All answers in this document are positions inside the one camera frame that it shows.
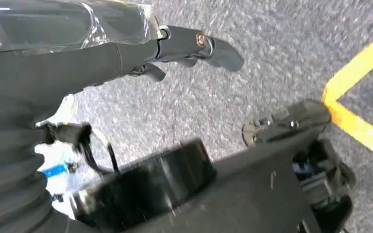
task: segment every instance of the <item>gray carpet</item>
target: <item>gray carpet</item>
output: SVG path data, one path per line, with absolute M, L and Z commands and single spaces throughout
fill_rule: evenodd
M 160 83 L 125 77 L 77 94 L 75 117 L 111 139 L 121 165 L 193 137 L 203 139 L 214 160 L 243 150 L 246 120 L 297 100 L 319 99 L 334 73 L 373 41 L 373 0 L 146 2 L 154 4 L 161 24 L 220 37 L 246 63 L 238 73 L 206 63 L 165 64 L 160 67 L 167 77 Z M 341 102 L 373 123 L 373 72 Z M 358 177 L 348 229 L 371 233 L 373 153 L 335 126 L 326 135 Z M 108 165 L 103 158 L 101 164 Z

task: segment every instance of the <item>black cable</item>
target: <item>black cable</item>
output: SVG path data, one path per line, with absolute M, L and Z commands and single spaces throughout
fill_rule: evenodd
M 111 174 L 111 171 L 106 170 L 105 168 L 100 168 L 97 163 L 95 162 L 94 156 L 92 155 L 91 147 L 88 143 L 81 143 L 80 144 L 81 151 L 84 154 L 84 158 L 88 166 L 97 172 L 100 176 L 105 176 L 107 174 Z

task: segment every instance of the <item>plastic wrap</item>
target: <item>plastic wrap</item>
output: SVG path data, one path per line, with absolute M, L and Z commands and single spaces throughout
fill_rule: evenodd
M 150 5 L 118 0 L 0 0 L 0 51 L 52 53 L 159 38 Z

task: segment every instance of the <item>screw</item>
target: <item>screw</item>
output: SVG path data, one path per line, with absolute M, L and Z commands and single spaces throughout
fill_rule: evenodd
M 204 33 L 197 33 L 197 45 L 201 48 L 206 45 L 206 36 Z

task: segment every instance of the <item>yellow floor line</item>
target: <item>yellow floor line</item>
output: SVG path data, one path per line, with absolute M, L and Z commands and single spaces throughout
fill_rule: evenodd
M 354 57 L 327 83 L 322 101 L 330 110 L 334 124 L 373 151 L 373 125 L 337 102 L 372 69 L 373 43 Z
M 336 101 L 325 105 L 331 112 L 334 124 L 373 151 L 373 125 Z
M 357 54 L 326 84 L 327 100 L 337 100 L 373 69 L 373 43 Z

